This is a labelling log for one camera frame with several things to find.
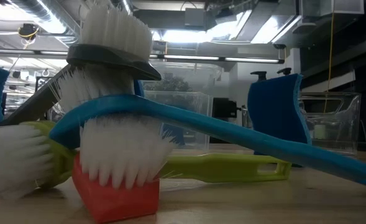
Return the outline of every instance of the ceiling pipe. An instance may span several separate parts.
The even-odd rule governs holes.
[[[43,30],[51,34],[62,34],[55,37],[67,47],[78,42],[79,24],[55,0],[7,0],[14,7],[32,16],[32,19]]]

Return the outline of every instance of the scrub brush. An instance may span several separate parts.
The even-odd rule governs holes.
[[[0,197],[18,199],[69,178],[73,153],[48,138],[54,123],[0,127]]]
[[[80,46],[97,45],[148,60],[152,48],[150,29],[118,8],[93,6],[82,29]],[[65,112],[86,101],[107,95],[134,94],[128,69],[84,63],[57,80],[52,89]],[[161,122],[134,114],[92,118],[80,130],[80,164],[90,181],[118,189],[152,182],[173,149],[171,138],[160,133]]]

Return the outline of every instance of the table surface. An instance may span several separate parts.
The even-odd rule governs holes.
[[[212,148],[242,152],[229,144]],[[357,157],[366,162],[366,152]],[[0,223],[94,221],[70,179],[16,202],[0,199]],[[248,184],[167,179],[156,215],[119,223],[366,223],[366,187],[309,168],[292,168],[288,180]]]

